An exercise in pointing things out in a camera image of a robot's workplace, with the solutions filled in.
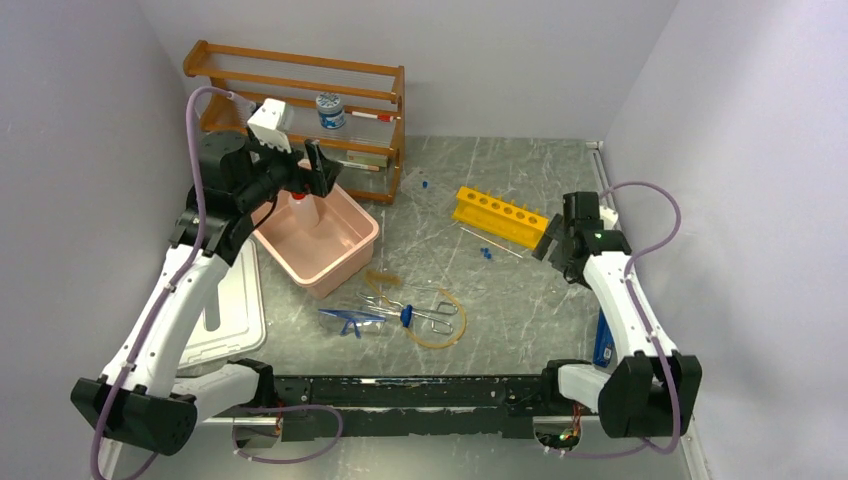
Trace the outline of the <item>red cap squeeze bottle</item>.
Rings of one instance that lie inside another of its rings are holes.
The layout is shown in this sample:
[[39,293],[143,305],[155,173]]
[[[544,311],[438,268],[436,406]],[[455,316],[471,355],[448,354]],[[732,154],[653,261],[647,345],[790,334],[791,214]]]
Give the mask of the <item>red cap squeeze bottle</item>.
[[310,230],[319,224],[320,214],[313,195],[292,192],[288,205],[300,229]]

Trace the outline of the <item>metal crucible tongs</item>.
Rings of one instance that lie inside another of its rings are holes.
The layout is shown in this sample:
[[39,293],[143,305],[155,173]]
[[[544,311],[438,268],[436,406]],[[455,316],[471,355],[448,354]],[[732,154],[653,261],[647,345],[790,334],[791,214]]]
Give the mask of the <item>metal crucible tongs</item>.
[[358,292],[357,297],[363,302],[365,311],[397,316],[406,328],[409,328],[415,319],[423,319],[430,324],[433,333],[443,336],[454,333],[451,318],[459,313],[459,308],[451,302],[440,301],[435,308],[427,309],[362,292]]

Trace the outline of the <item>blue handled brush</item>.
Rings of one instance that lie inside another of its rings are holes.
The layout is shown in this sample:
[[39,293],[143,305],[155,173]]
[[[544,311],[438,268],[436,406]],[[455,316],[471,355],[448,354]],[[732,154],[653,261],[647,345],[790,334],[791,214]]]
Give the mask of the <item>blue handled brush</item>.
[[411,305],[400,307],[398,306],[379,306],[379,305],[366,305],[365,309],[367,311],[379,314],[385,314],[389,316],[395,316],[399,319],[400,323],[404,328],[409,328],[412,324],[413,319],[413,308]]

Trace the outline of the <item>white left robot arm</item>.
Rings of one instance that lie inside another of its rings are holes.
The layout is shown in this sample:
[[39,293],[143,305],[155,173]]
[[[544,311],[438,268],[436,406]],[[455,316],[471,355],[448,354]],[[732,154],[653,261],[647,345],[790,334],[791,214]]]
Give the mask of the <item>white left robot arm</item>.
[[217,131],[191,143],[192,186],[169,239],[154,290],[122,347],[93,379],[75,383],[70,400],[106,440],[171,456],[196,425],[233,407],[261,416],[278,405],[272,368],[238,360],[181,382],[178,363],[219,283],[254,233],[254,213],[282,192],[326,197],[341,165],[321,143],[284,148],[254,129]]

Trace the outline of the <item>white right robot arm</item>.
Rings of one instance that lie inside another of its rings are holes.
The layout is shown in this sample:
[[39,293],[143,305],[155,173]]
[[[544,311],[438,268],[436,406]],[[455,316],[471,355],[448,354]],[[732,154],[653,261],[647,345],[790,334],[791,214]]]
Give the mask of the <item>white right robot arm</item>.
[[661,327],[635,272],[638,253],[604,219],[596,192],[563,197],[534,255],[556,247],[550,262],[565,281],[590,290],[599,302],[615,348],[611,372],[590,362],[551,360],[539,398],[550,413],[580,404],[599,417],[611,438],[680,439],[687,431],[703,370],[682,354]]

